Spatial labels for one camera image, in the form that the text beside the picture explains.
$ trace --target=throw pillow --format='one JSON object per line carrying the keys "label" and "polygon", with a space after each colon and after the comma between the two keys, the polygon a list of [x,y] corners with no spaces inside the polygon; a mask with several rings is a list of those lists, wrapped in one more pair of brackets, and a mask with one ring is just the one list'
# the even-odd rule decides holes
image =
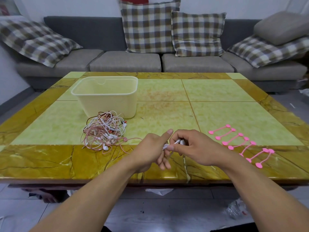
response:
{"label": "throw pillow", "polygon": [[289,43],[274,46],[258,36],[250,36],[231,46],[228,51],[246,60],[253,67],[259,68],[276,63],[309,50],[309,36]]}
{"label": "throw pillow", "polygon": [[53,67],[71,50],[82,46],[42,23],[6,20],[0,23],[0,39],[18,53]]}
{"label": "throw pillow", "polygon": [[133,4],[146,4],[149,2],[148,0],[121,0],[121,1],[128,1]]}
{"label": "throw pillow", "polygon": [[179,11],[180,0],[134,5],[120,1],[123,30],[132,53],[172,53],[171,13]]}
{"label": "throw pillow", "polygon": [[258,22],[254,34],[273,45],[281,45],[309,34],[309,17],[281,11]]}
{"label": "throw pillow", "polygon": [[220,56],[224,53],[220,36],[226,13],[172,13],[172,40],[176,57]]}

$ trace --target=gray sofa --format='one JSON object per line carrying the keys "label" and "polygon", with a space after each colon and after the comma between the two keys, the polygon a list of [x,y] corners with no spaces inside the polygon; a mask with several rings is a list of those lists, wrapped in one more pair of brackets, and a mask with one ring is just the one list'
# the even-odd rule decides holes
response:
{"label": "gray sofa", "polygon": [[[175,57],[173,54],[126,53],[122,19],[113,17],[48,16],[47,26],[83,46],[49,68],[30,59],[17,64],[18,73],[34,89],[47,89],[70,71],[118,72],[239,72],[266,92],[284,92],[301,79],[307,68],[294,61],[283,61],[253,68],[238,56],[226,52],[221,57]],[[253,34],[259,20],[226,19],[222,47]]]}

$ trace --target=tabletop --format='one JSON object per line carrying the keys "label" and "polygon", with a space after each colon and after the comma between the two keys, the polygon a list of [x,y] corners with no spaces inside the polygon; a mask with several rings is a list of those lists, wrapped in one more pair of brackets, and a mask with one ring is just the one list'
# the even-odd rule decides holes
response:
{"label": "tabletop", "polygon": [[[127,155],[119,147],[102,154],[80,141],[87,116],[71,88],[89,76],[136,76],[137,110],[127,119],[125,136],[161,135],[167,129],[196,129],[215,140],[230,124],[256,146],[243,153],[251,158],[262,148],[275,151],[259,169],[278,183],[309,182],[309,125],[239,73],[120,73],[71,72],[0,125],[0,181],[8,183],[87,183]],[[230,140],[229,134],[218,141]],[[231,145],[240,145],[236,138]],[[123,145],[132,151],[137,140]],[[240,153],[247,145],[234,149]],[[262,153],[255,163],[268,156]],[[174,153],[170,170],[157,165],[134,174],[129,183],[230,183],[218,167],[202,166]]]}

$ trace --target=yellow plastic container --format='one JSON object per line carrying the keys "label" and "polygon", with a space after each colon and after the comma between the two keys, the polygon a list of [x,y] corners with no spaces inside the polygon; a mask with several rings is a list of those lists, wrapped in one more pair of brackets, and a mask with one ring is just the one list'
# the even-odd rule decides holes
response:
{"label": "yellow plastic container", "polygon": [[133,76],[91,76],[80,80],[71,93],[88,117],[115,111],[128,119],[136,112],[137,84],[138,79]]}

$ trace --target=tiled floor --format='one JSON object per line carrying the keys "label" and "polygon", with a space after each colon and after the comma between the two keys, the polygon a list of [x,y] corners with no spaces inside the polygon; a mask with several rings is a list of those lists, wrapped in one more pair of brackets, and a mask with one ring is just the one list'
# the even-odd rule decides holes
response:
{"label": "tiled floor", "polygon": [[[2,115],[0,124],[38,95],[33,94]],[[309,123],[309,107],[300,101],[298,91],[273,97]],[[299,187],[290,193],[309,207],[309,187]],[[106,226],[112,231],[210,231],[252,222],[251,217],[234,221],[223,213],[226,206],[238,197],[232,187],[175,189],[165,196],[127,188],[108,217]],[[29,231],[58,206],[45,204],[35,197],[28,197],[27,192],[0,184],[0,217],[6,216],[0,232]]]}

